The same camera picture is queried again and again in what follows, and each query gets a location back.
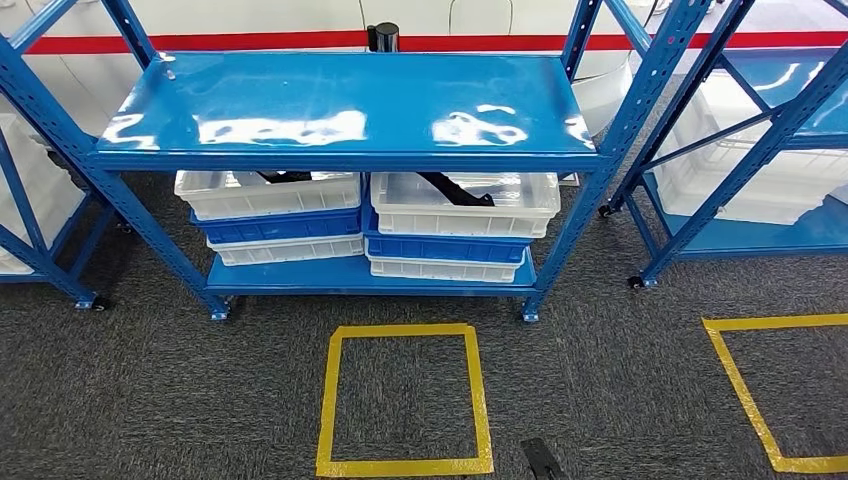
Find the white plastic container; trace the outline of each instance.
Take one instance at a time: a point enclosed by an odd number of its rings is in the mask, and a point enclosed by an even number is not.
[[[359,206],[358,173],[312,172],[312,178],[271,184],[256,172],[179,171],[174,193],[199,220]]]
[[[41,235],[47,248],[53,246],[53,242],[65,226],[68,219],[74,214],[82,203],[85,194],[71,181],[71,176],[64,170],[56,167],[59,175],[54,176],[49,183],[36,182],[33,185],[24,185],[30,205],[35,214]],[[21,215],[18,212],[14,199],[10,192],[4,192],[0,201],[0,224],[9,229],[18,238],[32,245],[27,234]],[[11,253],[0,248],[0,274],[28,274],[32,269],[24,262],[15,258]]]
[[[317,260],[319,258],[362,255],[362,234],[332,237],[306,237],[258,242],[209,243],[221,255],[224,265],[254,265],[257,263]]]
[[[830,195],[840,202],[848,205],[848,185],[843,185],[836,190],[830,192]]]
[[[447,175],[475,197],[488,193],[495,206],[453,205],[415,173],[375,173],[371,204],[380,233],[541,238],[560,209],[553,173]]]
[[[759,113],[722,71],[714,72],[683,111],[658,156],[698,141]],[[692,215],[770,127],[749,127],[655,169],[666,213]],[[717,218],[791,225],[824,197],[848,183],[848,151],[780,152],[721,209]]]
[[[511,283],[515,272],[527,261],[525,250],[521,263],[462,262],[429,258],[393,258],[365,256],[371,262],[371,275],[376,277],[429,278],[465,282]]]

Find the bottom shelf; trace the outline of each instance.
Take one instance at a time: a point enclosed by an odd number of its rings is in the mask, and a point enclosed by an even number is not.
[[[657,207],[666,231],[674,235],[690,217],[662,210],[652,174],[644,176],[645,191]],[[680,254],[683,259],[759,255],[848,253],[848,205],[830,196],[794,225],[711,220]]]
[[[68,218],[68,221],[65,222],[65,225],[59,230],[59,233],[56,235],[56,238],[53,240],[53,245],[50,247],[50,256],[55,260],[56,257],[62,252],[62,249],[65,247],[65,243],[68,241],[68,238],[71,236],[71,232],[76,227],[79,222],[80,217],[85,212],[85,209],[91,203],[92,196],[91,192],[85,190],[85,196],[82,198],[77,209],[74,211],[73,215]],[[41,282],[44,280],[44,275],[36,272],[32,273],[0,273],[0,283],[27,283],[27,282]]]
[[[375,277],[363,255],[302,262],[227,267],[216,255],[206,290],[219,295],[435,295],[516,296],[534,293],[536,270],[527,261],[512,283],[456,282],[413,278]]]

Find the shelving unit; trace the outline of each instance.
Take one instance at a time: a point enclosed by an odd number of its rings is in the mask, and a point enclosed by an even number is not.
[[[580,2],[560,57],[156,52],[126,0],[103,0],[144,73],[96,143],[21,61],[27,41],[0,42],[0,85],[214,319],[227,316],[225,295],[498,295],[524,297],[523,318],[533,322],[709,3],[675,2],[657,34],[661,41],[650,42],[623,1],[606,2],[644,59],[599,146],[571,79],[600,0]],[[23,31],[43,33],[68,3],[54,0]],[[512,284],[500,285],[373,277],[365,257],[240,267],[216,258],[206,276],[116,173],[278,169],[581,172],[588,179],[545,264],[536,271],[527,262]]]
[[[31,243],[31,245],[28,244],[6,226],[0,225],[0,247],[3,247],[32,269],[30,273],[0,274],[0,283],[50,283],[73,298],[77,309],[105,309],[107,306],[106,300],[83,286],[78,279],[100,236],[110,226],[115,214],[114,208],[105,201],[101,202],[102,209],[99,217],[77,251],[74,263],[66,271],[59,267],[55,260],[64,249],[68,237],[77,227],[80,217],[92,203],[96,194],[92,193],[91,190],[85,191],[82,202],[59,230],[53,244],[48,248],[2,132],[0,132],[0,170],[2,170],[9,186],[9,191]]]
[[[824,0],[848,16],[843,0]],[[727,41],[753,5],[733,0],[709,44],[701,51],[656,128],[607,205],[607,217],[627,205],[651,261],[631,287],[652,286],[674,260],[789,254],[848,253],[848,205],[826,198],[793,225],[716,219],[719,209],[782,150],[848,148],[848,43],[839,49],[758,49],[724,51]],[[713,69],[726,70],[762,111],[748,120],[655,158],[683,109]],[[703,145],[762,122],[771,127],[691,216],[666,214],[651,169]],[[633,200],[638,187],[647,193],[663,226],[658,245]]]

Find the red wall stripe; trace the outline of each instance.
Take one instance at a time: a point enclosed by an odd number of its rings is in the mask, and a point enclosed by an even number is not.
[[[284,33],[217,33],[197,35],[154,35],[159,50],[267,50],[280,48],[361,47],[366,45],[361,30]],[[709,34],[699,33],[690,48],[703,47]],[[848,41],[848,32],[739,32],[730,40],[734,48],[838,47]],[[453,35],[401,36],[400,48],[407,52],[539,51],[559,50],[563,35]],[[590,50],[629,50],[624,35],[596,34]],[[39,39],[32,55],[127,53],[120,36],[56,37]]]

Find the yellow tape square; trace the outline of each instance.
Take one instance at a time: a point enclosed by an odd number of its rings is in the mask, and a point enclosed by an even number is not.
[[[438,460],[376,460],[332,461],[333,428],[336,421],[336,392],[339,385],[339,368],[342,340],[367,337],[422,337],[433,335],[462,335],[465,338],[465,355],[468,360],[468,377],[471,383],[471,408],[474,412],[474,431],[477,439],[476,458],[448,458]],[[319,477],[421,477],[436,475],[478,475],[494,472],[492,439],[489,434],[489,417],[486,413],[486,396],[483,392],[483,371],[474,327],[464,323],[434,325],[379,325],[339,327],[330,337],[327,354],[327,374],[324,380],[324,403],[321,407],[321,433],[318,435],[318,453],[315,474]]]
[[[748,391],[748,386],[742,379],[736,363],[727,349],[727,344],[721,337],[721,332],[739,330],[767,330],[773,328],[805,328],[805,327],[832,327],[848,325],[848,314],[835,315],[807,315],[799,317],[767,317],[767,318],[742,318],[733,320],[709,320],[703,319],[704,328],[713,342],[733,389],[742,407],[748,415],[748,420],[756,430],[763,448],[769,457],[772,467],[778,472],[793,473],[841,473],[848,472],[848,455],[833,457],[784,457],[780,453],[774,436],[766,425],[760,410],[754,404],[754,398]]]

